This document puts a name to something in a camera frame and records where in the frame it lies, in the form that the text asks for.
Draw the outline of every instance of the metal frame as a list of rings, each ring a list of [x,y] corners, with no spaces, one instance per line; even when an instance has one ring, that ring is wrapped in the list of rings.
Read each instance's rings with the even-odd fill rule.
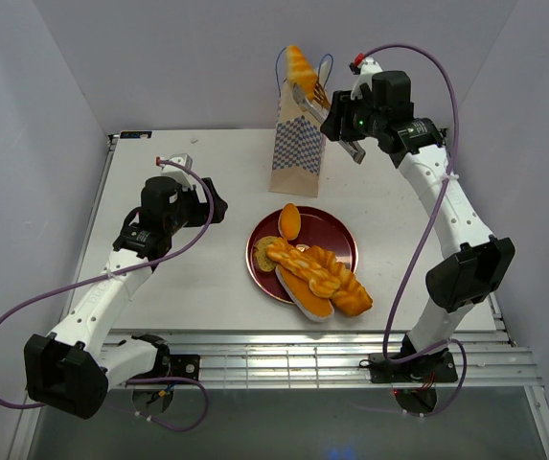
[[[103,194],[119,135],[110,137],[102,180],[91,210],[77,269],[80,275],[84,254]],[[72,304],[68,296],[61,318]],[[532,352],[516,347],[506,331],[494,295],[489,296],[496,331],[458,333],[468,352],[465,386],[522,386],[532,409],[547,458],[549,458],[549,409]],[[173,353],[201,356],[200,381],[209,389],[301,389],[301,388],[389,388],[372,384],[368,371],[357,364],[370,353],[382,351],[382,333],[172,333],[149,331],[168,341]],[[112,332],[104,346],[113,346],[135,331]],[[391,352],[399,349],[402,333],[393,333]],[[451,348],[455,363],[461,355]],[[436,386],[455,386],[456,383]],[[29,455],[39,409],[23,411],[19,418],[8,458],[23,460]]]

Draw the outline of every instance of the bread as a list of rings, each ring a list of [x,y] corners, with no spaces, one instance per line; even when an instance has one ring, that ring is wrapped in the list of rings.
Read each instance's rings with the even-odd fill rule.
[[[322,323],[333,317],[332,303],[328,299],[314,295],[306,281],[280,265],[276,267],[276,277],[293,303],[308,319]]]
[[[366,288],[351,270],[336,260],[333,252],[312,246],[303,254],[325,267],[340,282],[340,289],[332,295],[332,302],[339,310],[349,316],[358,316],[372,307],[372,297]]]
[[[293,203],[285,205],[278,217],[278,231],[283,238],[292,241],[300,234],[302,218],[300,211]]]
[[[286,47],[286,79],[289,85],[299,84],[306,98],[312,102],[318,76],[296,45]]]
[[[314,295],[329,299],[340,288],[340,282],[327,269],[302,255],[286,240],[277,238],[267,249],[267,257],[278,262],[298,278],[309,284]]]
[[[267,257],[265,249],[276,241],[278,237],[263,237],[253,244],[253,258],[259,270],[263,272],[270,272],[276,268],[276,263]]]

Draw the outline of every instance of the croissant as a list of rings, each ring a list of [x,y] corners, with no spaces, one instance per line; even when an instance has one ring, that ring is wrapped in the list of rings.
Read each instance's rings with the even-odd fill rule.
[[[332,302],[343,313],[358,316],[372,307],[372,297],[366,288],[359,283],[351,270],[336,260],[333,252],[311,246],[303,255],[325,267],[340,281],[340,289],[332,295]]]
[[[299,84],[309,101],[314,99],[318,76],[296,45],[286,47],[286,79],[289,84]]]
[[[340,281],[327,269],[282,238],[266,248],[267,257],[306,281],[314,295],[329,299],[340,288]]]

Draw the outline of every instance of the gray wall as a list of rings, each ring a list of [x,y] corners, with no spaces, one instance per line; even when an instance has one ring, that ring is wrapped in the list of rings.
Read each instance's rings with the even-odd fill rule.
[[[291,43],[315,64],[337,59],[331,88],[350,87],[348,63],[390,41],[440,57],[460,100],[515,0],[35,0],[109,134],[127,128],[271,127],[274,59]],[[419,114],[449,123],[446,88],[421,56],[387,52],[387,68],[419,81]]]
[[[0,0],[0,315],[70,281],[106,138],[31,0]],[[22,402],[22,346],[63,299],[0,328],[0,395]],[[0,458],[18,412],[0,407]]]
[[[549,2],[519,2],[461,111],[460,174],[481,216],[517,255],[498,292],[530,345],[549,402]]]

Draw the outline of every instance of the plate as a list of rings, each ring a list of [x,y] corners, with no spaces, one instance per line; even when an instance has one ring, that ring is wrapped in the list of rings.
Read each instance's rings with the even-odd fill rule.
[[[318,245],[335,253],[336,259],[352,272],[357,267],[357,246],[349,229],[340,220],[329,213],[309,206],[298,206],[302,218],[302,227],[298,237],[290,241],[299,247]],[[278,217],[281,209],[274,211],[257,224],[246,245],[246,265],[251,277],[263,292],[281,302],[293,302],[281,286],[274,271],[263,273],[253,258],[253,245],[263,237],[277,236]]]

